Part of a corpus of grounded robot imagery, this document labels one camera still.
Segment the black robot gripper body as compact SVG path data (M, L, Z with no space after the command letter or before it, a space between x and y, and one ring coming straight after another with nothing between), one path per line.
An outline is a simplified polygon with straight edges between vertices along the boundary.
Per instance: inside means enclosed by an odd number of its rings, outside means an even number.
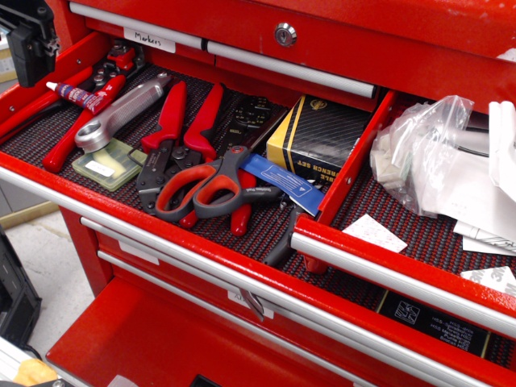
M31 88L55 71L60 44L54 13L45 1L2 1L1 29L22 87Z

